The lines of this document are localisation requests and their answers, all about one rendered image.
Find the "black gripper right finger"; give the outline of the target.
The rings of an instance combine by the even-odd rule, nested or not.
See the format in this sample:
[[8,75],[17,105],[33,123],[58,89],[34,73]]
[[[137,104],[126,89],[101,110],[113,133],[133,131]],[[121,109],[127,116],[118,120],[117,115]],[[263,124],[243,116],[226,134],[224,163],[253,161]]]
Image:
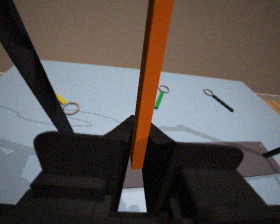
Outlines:
[[160,212],[180,164],[232,165],[237,169],[243,153],[230,145],[176,142],[151,123],[142,168],[147,212]]

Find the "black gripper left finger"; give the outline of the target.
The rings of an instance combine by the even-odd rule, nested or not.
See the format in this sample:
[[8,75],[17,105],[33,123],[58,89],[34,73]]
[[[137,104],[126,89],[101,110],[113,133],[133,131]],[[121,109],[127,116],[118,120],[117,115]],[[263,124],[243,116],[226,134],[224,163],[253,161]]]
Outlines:
[[104,135],[48,131],[34,137],[41,170],[46,165],[108,171],[112,211],[118,211],[131,151],[134,126],[131,115]]

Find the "yellow handle with grey loop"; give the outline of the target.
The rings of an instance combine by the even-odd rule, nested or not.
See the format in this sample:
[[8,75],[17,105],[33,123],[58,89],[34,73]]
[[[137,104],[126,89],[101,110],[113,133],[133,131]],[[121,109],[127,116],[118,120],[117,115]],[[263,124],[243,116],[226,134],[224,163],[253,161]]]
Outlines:
[[[55,93],[56,93],[56,92],[55,92]],[[60,97],[59,94],[56,93],[56,95],[57,95],[57,97],[58,97],[58,99],[59,99],[59,102],[60,102],[61,104],[63,104],[63,105],[62,105],[62,109],[64,108],[65,105],[70,104],[70,103],[74,103],[74,104],[77,104],[77,105],[78,105],[78,109],[77,109],[76,111],[74,111],[74,112],[68,113],[68,112],[65,112],[65,111],[63,110],[65,114],[68,114],[68,115],[70,115],[70,114],[75,114],[76,112],[79,111],[79,109],[80,109],[80,104],[79,104],[79,103],[73,102],[73,101],[67,102],[67,101],[64,100],[62,97]]]

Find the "orange handle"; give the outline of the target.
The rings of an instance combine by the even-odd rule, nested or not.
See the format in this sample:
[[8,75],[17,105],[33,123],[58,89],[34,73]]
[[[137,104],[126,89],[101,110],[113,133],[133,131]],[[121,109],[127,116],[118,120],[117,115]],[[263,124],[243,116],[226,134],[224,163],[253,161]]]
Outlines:
[[174,0],[149,0],[131,142],[131,169],[142,169]]

